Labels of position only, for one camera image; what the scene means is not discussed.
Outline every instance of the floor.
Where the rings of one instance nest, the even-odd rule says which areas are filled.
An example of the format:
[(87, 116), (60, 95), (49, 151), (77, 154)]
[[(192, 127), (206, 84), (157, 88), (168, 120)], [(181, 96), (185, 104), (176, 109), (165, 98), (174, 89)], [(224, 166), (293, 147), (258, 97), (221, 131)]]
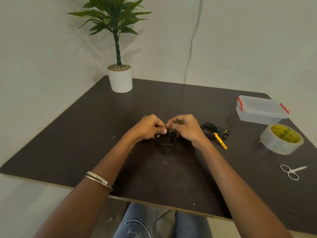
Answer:
[[(121, 222), (126, 202), (109, 198), (91, 238), (112, 238)], [(159, 208), (159, 215), (168, 209)], [(174, 229), (175, 212), (167, 213), (157, 223), (156, 238), (171, 238)], [(240, 238), (236, 226), (231, 221), (208, 218), (213, 238)], [(294, 238), (317, 238), (317, 236), (291, 232)]]

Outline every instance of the potted plant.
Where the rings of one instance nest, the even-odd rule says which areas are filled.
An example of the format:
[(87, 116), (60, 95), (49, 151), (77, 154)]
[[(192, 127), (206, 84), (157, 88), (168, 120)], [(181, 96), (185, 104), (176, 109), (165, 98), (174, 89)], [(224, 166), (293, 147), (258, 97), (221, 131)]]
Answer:
[(128, 26), (141, 20), (147, 20), (138, 18), (137, 16), (151, 12), (135, 11), (137, 7), (142, 7), (140, 5), (142, 1), (88, 0), (83, 6), (83, 8), (87, 8), (88, 10), (69, 13), (70, 15), (79, 17), (90, 17), (79, 27), (83, 27), (88, 22), (93, 22), (95, 26), (90, 29), (92, 31), (90, 35), (95, 35), (104, 29), (109, 30), (113, 34), (117, 52), (117, 63), (109, 65), (108, 70), (111, 89), (117, 93), (129, 92), (132, 89), (131, 66), (121, 63), (119, 37), (121, 33), (137, 34), (136, 31)]

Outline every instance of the white scissors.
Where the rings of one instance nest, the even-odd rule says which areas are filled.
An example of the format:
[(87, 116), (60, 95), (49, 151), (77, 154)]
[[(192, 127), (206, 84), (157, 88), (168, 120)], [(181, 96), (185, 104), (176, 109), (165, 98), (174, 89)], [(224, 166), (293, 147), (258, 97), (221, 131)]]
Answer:
[(297, 168), (297, 169), (291, 169), (291, 168), (289, 168), (287, 165), (285, 165), (285, 164), (282, 164), (281, 166), (280, 166), (280, 168), (281, 168), (281, 170), (283, 170), (284, 172), (286, 172), (287, 173), (287, 175), (292, 179), (292, 180), (299, 180), (299, 177), (298, 177), (298, 175), (295, 173), (296, 171), (299, 171), (299, 170), (302, 170), (302, 169), (305, 169), (305, 168), (307, 168), (308, 166), (303, 166), (303, 167), (299, 167), (299, 168)]

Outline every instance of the red clip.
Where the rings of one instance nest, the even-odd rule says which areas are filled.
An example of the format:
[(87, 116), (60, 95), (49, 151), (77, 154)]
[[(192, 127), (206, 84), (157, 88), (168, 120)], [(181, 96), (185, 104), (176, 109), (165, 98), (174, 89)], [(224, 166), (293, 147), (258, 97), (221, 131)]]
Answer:
[(241, 105), (240, 109), (241, 109), (241, 111), (243, 111), (243, 103), (242, 103), (242, 101), (241, 101), (240, 97), (238, 98), (238, 100), (239, 100), (240, 105)]
[(284, 108), (284, 110), (289, 114), (289, 111), (288, 111), (288, 109), (282, 104), (282, 103), (280, 103), (280, 105), (282, 106), (282, 108)]

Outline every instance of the plant stem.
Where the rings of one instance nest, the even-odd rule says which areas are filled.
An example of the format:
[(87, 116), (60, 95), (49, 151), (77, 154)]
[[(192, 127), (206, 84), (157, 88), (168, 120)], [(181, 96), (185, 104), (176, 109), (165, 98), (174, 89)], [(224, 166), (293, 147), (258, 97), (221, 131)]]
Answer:
[(116, 43), (117, 65), (118, 65), (118, 67), (121, 67), (122, 63), (121, 63), (121, 56), (120, 56), (120, 49), (119, 49), (118, 30), (113, 30), (113, 36), (114, 36), (114, 41)]

